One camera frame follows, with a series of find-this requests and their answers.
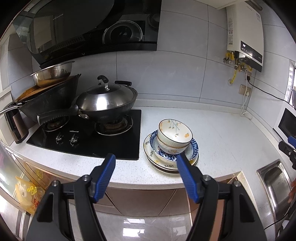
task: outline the microwave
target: microwave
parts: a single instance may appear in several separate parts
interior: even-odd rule
[[[296,138],[296,110],[293,106],[283,101],[273,129],[286,143],[289,136]]]

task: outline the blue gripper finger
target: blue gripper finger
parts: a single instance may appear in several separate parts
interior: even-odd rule
[[[177,167],[184,183],[188,196],[195,202],[199,201],[199,194],[197,192],[200,182],[201,172],[197,167],[191,166],[184,153],[177,157]]]
[[[116,158],[114,154],[108,154],[102,165],[95,167],[90,176],[92,177],[91,186],[89,189],[90,197],[93,202],[98,202],[103,198],[110,178],[115,169]]]

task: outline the plate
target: plate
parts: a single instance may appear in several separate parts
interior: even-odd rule
[[[179,173],[178,168],[177,168],[177,163],[174,162],[173,164],[168,164],[162,160],[160,160],[154,150],[152,149],[151,145],[150,145],[150,136],[151,134],[149,134],[145,140],[144,140],[144,152],[149,160],[149,162],[158,170],[161,170],[163,172],[166,173]],[[196,157],[194,159],[192,159],[190,161],[191,165],[195,166],[197,161],[198,161],[198,157],[199,155],[197,154]]]
[[[151,148],[154,150],[156,156],[159,159],[172,165],[175,164],[177,161],[177,156],[179,154],[173,155],[164,152],[158,145],[158,140],[156,138],[157,132],[158,130],[154,131],[149,138]],[[188,147],[185,149],[184,153],[189,161],[191,161],[198,155],[198,145],[194,139],[191,140]]]

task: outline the yellow plastic bag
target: yellow plastic bag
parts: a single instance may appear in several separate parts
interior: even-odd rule
[[[15,184],[15,192],[21,207],[30,214],[34,214],[44,195],[44,189],[19,177],[15,178],[18,180]]]

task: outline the stainless steel sink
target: stainless steel sink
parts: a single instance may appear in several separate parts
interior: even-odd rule
[[[290,207],[288,203],[288,194],[291,190],[290,178],[280,160],[257,170],[257,173],[269,198],[274,221],[278,221],[283,218]],[[275,225],[276,234],[281,223],[278,222]]]

